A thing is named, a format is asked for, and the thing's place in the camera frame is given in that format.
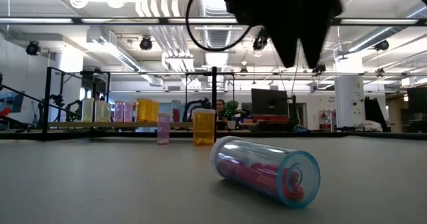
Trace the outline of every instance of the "white column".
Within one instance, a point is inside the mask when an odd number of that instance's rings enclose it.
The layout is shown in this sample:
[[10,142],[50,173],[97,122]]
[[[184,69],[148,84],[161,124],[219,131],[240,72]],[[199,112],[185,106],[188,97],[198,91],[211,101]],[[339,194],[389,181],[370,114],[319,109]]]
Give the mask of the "white column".
[[[336,72],[362,73],[362,58],[353,56],[336,63]],[[341,76],[335,80],[337,127],[352,127],[365,120],[362,76]]]

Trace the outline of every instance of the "black metal frame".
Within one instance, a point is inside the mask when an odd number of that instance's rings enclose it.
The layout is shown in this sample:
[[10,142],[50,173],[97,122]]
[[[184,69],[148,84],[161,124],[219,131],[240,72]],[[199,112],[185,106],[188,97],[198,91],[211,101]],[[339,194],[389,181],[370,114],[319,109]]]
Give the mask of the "black metal frame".
[[[44,106],[43,106],[43,108],[44,108],[44,110],[43,110],[43,124],[42,124],[42,128],[41,128],[41,134],[43,136],[43,138],[42,138],[43,140],[48,140],[48,135],[50,135],[50,134],[47,133],[47,131],[49,129],[49,107],[58,108],[58,110],[59,110],[58,111],[58,117],[61,116],[61,111],[66,111],[68,113],[72,113],[72,114],[77,115],[77,116],[80,117],[80,115],[78,115],[78,114],[76,114],[76,113],[74,113],[72,111],[68,111],[66,109],[63,109],[63,108],[51,105],[49,103],[49,97],[51,95],[51,82],[52,82],[52,72],[53,72],[53,70],[55,70],[56,72],[58,72],[61,75],[61,84],[59,86],[59,94],[61,94],[61,95],[63,94],[63,86],[64,86],[65,82],[67,82],[69,80],[69,78],[68,78],[68,80],[66,80],[64,82],[64,77],[66,75],[70,76],[70,78],[74,77],[74,78],[78,78],[80,80],[83,80],[83,78],[77,76],[76,74],[78,74],[78,75],[81,75],[81,74],[90,75],[90,73],[84,72],[84,71],[82,71],[80,73],[68,73],[68,72],[64,72],[64,71],[62,71],[62,70],[60,70],[58,68],[54,68],[54,67],[48,67],[47,68],[47,71],[46,71],[46,86],[45,86],[45,99],[44,99]],[[104,74],[104,73],[108,74],[108,84],[107,84],[107,91],[106,91],[107,92],[106,93],[106,100],[108,100],[108,98],[109,98],[109,87],[110,87],[109,82],[111,81],[111,74],[107,73],[107,72],[103,72],[102,74]],[[93,81],[92,82],[92,97],[95,98],[95,96],[96,96],[96,83]],[[95,121],[95,106],[93,106],[92,121]]]
[[[76,77],[79,79],[82,79],[81,77],[78,77],[76,74],[84,74],[84,75],[90,75],[90,73],[82,71],[80,73],[66,73],[64,71],[61,71],[59,69],[56,69],[54,67],[48,67],[47,68],[47,76],[46,76],[46,88],[45,88],[45,101],[44,101],[44,113],[43,113],[43,128],[41,133],[14,133],[14,134],[0,134],[0,139],[29,139],[29,140],[37,140],[37,141],[53,141],[53,140],[65,140],[65,139],[80,139],[80,138],[100,138],[100,137],[156,137],[156,133],[120,133],[120,132],[107,132],[107,131],[98,131],[94,128],[91,129],[91,131],[66,131],[63,133],[48,133],[48,120],[49,120],[49,107],[57,108],[61,111],[66,111],[68,113],[72,113],[76,115],[75,113],[68,111],[66,109],[57,107],[55,105],[52,105],[49,103],[49,96],[50,96],[50,90],[51,90],[51,76],[52,76],[52,70],[56,70],[60,72],[61,74],[61,86],[63,87],[63,80],[65,75],[70,75],[71,77]],[[105,100],[109,100],[109,92],[110,92],[110,82],[111,82],[111,73],[108,72],[94,72],[99,74],[108,74],[108,84],[107,84],[107,93]],[[216,89],[216,83],[217,83],[217,75],[231,75],[233,77],[233,87],[234,87],[234,81],[235,81],[235,73],[218,73],[217,67],[212,67],[212,70],[209,72],[200,72],[200,73],[185,73],[185,80],[187,83],[188,76],[189,75],[203,75],[203,76],[212,76],[212,100],[217,99],[217,89]],[[9,89],[11,91],[14,91],[18,94],[21,94],[25,97],[28,97],[32,100],[38,101],[42,103],[41,100],[38,100],[34,97],[28,96],[25,93],[22,93],[20,91],[14,90],[8,86],[4,86],[4,88]],[[95,97],[96,94],[96,84],[93,83],[93,90],[92,90],[92,96]],[[296,97],[292,96],[289,99],[292,100],[293,103],[296,102]],[[187,85],[185,86],[185,102],[187,103]],[[223,137],[227,136],[230,133],[222,133],[215,131],[215,138],[217,137]],[[346,137],[349,135],[353,136],[360,136],[360,137],[375,137],[375,138],[393,138],[393,139],[413,139],[413,140],[427,140],[427,134],[413,134],[413,133],[403,133],[403,134],[397,134],[397,133],[277,133],[277,132],[271,132],[271,133],[232,133],[232,135],[238,136],[238,137]],[[177,138],[191,138],[192,133],[171,133],[171,137],[177,137]]]
[[[235,18],[190,17],[190,25],[240,25]],[[185,17],[0,17],[0,25],[185,25]],[[425,27],[426,18],[345,18],[332,19],[331,26]]]

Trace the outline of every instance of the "gray table surface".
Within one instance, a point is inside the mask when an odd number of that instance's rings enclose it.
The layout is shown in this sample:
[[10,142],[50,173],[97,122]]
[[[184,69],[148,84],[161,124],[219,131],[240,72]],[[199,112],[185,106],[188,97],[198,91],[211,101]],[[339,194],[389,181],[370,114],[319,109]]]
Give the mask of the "gray table surface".
[[288,209],[223,180],[191,140],[1,141],[0,223],[427,223],[425,141],[253,140],[318,160],[311,205]]

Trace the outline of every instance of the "clear plastic container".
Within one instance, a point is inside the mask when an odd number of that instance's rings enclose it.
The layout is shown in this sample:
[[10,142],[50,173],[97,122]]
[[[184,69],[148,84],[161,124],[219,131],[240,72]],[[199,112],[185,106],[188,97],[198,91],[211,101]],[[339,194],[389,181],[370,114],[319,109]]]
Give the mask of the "clear plastic container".
[[157,144],[169,144],[169,130],[171,129],[171,115],[159,113],[157,116]]
[[316,197],[320,186],[317,161],[305,151],[223,137],[212,147],[213,168],[292,208],[302,208]]
[[83,100],[81,100],[81,109],[83,110],[81,113],[82,122],[92,122],[94,101],[94,98],[83,98]]
[[106,103],[104,101],[95,101],[95,121],[111,121],[111,104]]
[[137,122],[150,122],[153,101],[151,99],[137,99],[136,101]]
[[158,101],[153,101],[151,103],[151,118],[150,122],[157,123],[157,114],[159,114],[159,105]]
[[123,110],[123,121],[133,122],[133,103],[125,103]]
[[123,101],[115,101],[114,105],[114,122],[123,122],[125,103]]
[[196,146],[215,143],[215,110],[196,109],[193,111],[193,143]]

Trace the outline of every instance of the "orange container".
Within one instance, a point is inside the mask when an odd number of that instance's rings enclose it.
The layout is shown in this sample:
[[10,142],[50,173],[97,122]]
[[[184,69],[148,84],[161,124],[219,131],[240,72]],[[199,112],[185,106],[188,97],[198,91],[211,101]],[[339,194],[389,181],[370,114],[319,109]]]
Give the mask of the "orange container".
[[155,122],[157,123],[157,114],[159,114],[159,102],[158,101],[153,101],[151,104],[151,118],[150,118],[150,122]]
[[150,122],[151,121],[151,106],[153,101],[151,99],[137,99],[136,100],[136,121],[137,122]]
[[215,110],[196,109],[193,111],[193,144],[195,146],[215,143]]

